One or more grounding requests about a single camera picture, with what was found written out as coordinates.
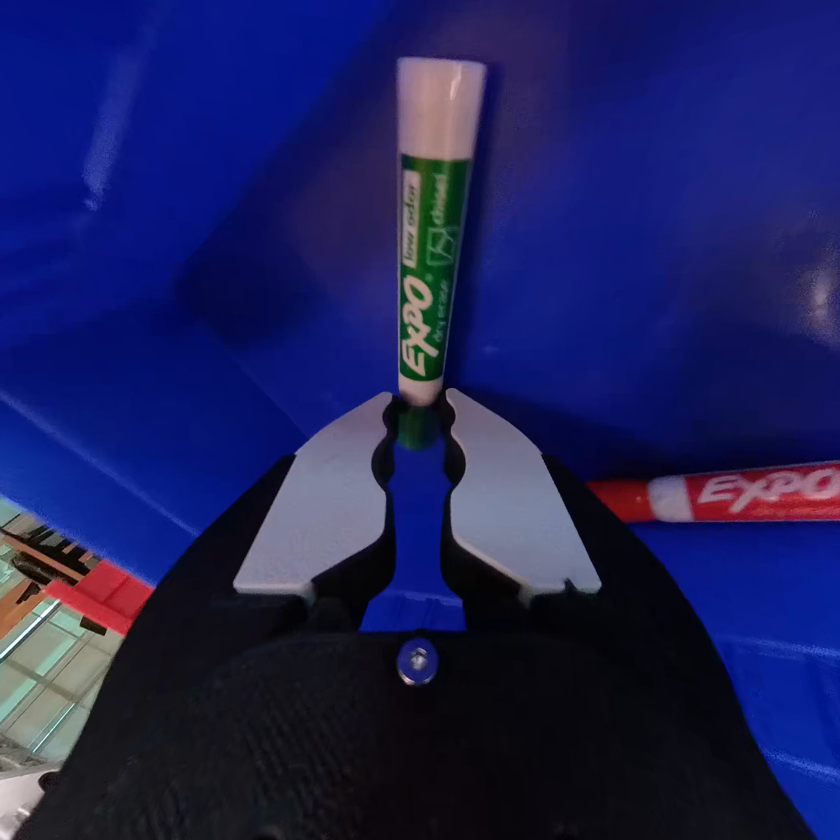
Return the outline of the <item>red whiteboard marker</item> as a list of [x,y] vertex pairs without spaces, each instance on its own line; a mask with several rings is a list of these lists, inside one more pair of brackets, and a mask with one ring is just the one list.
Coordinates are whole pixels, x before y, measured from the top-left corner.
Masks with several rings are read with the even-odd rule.
[[661,476],[648,481],[657,522],[839,520],[838,461]]

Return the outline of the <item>red storage bin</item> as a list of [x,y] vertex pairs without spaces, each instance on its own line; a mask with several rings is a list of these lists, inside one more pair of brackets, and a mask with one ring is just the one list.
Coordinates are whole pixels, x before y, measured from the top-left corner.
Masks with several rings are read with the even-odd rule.
[[74,585],[54,580],[45,588],[48,597],[121,637],[127,636],[153,592],[152,585],[108,560],[100,560]]

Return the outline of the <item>green whiteboard marker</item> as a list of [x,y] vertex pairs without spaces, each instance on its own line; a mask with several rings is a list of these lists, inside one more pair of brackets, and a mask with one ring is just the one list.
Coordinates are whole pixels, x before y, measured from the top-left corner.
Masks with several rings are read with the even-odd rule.
[[397,94],[397,378],[424,410],[443,390],[487,67],[403,57]]

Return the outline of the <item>green marker cap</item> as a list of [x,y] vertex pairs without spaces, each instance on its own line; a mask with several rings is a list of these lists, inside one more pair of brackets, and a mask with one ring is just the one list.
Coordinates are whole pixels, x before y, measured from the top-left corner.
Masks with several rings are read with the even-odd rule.
[[443,434],[443,418],[439,402],[415,406],[400,399],[396,409],[396,442],[405,451],[423,452]]

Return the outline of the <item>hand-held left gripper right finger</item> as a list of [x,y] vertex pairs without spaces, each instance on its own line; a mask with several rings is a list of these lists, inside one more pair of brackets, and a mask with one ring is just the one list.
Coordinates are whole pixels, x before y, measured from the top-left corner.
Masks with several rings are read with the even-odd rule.
[[602,588],[541,451],[509,421],[448,388],[451,438],[465,461],[449,502],[456,544],[518,587],[520,602]]

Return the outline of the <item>blue open-front storage bin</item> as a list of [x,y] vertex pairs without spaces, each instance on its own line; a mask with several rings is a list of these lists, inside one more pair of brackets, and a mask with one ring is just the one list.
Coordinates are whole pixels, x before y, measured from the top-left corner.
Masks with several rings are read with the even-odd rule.
[[2,494],[156,583],[396,389],[396,61],[488,81],[446,382],[585,480],[838,459],[838,2],[2,2]]

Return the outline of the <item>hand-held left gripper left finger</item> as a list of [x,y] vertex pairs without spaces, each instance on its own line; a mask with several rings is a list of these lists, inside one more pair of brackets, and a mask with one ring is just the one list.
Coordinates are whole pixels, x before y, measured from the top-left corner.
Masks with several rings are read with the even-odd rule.
[[299,448],[236,573],[237,593],[311,600],[317,578],[385,536],[389,490],[375,457],[393,404],[381,392]]

